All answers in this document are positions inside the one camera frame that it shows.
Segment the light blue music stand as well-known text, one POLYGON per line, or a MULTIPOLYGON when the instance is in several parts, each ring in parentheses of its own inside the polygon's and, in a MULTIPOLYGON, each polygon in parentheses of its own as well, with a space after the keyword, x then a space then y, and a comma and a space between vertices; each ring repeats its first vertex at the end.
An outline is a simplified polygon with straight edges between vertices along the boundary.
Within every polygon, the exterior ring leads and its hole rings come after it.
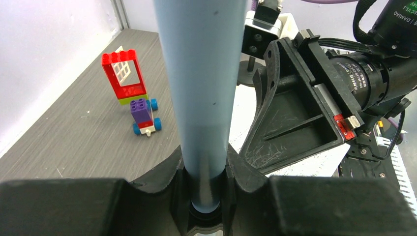
POLYGON ((220 204, 246 1, 156 0, 154 7, 191 202, 210 213, 220 204))

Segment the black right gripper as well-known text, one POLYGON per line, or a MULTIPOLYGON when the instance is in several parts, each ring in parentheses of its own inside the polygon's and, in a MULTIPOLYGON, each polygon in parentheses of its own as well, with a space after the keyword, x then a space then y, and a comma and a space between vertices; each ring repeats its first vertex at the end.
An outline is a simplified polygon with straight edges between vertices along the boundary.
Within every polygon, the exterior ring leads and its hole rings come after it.
POLYGON ((353 109, 340 124, 345 132, 356 133, 355 145, 374 159, 386 159, 400 130, 386 151, 374 147, 367 134, 381 118, 399 117, 398 128, 402 128, 410 105, 406 95, 417 87, 416 58, 377 46, 320 38, 310 30, 300 31, 293 43, 298 51, 288 38, 271 42, 265 66, 253 76, 256 112, 240 157, 268 174, 343 144, 329 106, 310 85, 313 73, 316 82, 328 83, 340 106, 353 109))

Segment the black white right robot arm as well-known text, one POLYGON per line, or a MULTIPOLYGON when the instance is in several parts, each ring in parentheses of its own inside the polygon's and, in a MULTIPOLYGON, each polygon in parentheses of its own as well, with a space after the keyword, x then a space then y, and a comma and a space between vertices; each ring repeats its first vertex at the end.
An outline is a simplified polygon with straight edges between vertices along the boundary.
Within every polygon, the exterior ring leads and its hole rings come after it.
POLYGON ((373 4, 360 0, 355 40, 321 38, 279 19, 281 2, 247 13, 242 52, 257 107, 240 157, 264 174, 348 143, 347 158, 388 159, 372 135, 380 118, 400 116, 417 88, 417 3, 390 0, 369 32, 359 23, 373 4))

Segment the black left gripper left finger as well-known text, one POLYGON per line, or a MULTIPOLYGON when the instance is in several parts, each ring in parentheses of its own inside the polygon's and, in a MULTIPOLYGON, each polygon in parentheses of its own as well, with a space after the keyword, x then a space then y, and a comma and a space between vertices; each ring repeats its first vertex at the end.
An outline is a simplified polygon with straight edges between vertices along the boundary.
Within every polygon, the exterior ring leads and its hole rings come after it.
POLYGON ((177 148, 132 182, 122 178, 20 179, 0 185, 3 236, 178 236, 171 214, 182 170, 177 148))

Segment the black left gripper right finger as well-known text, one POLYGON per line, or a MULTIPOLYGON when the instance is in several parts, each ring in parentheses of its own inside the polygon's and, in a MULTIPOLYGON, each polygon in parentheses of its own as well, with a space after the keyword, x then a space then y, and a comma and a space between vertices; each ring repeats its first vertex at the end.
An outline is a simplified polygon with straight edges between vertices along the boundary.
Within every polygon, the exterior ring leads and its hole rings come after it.
POLYGON ((228 147, 227 236, 414 236, 403 195, 376 179, 266 177, 228 147))

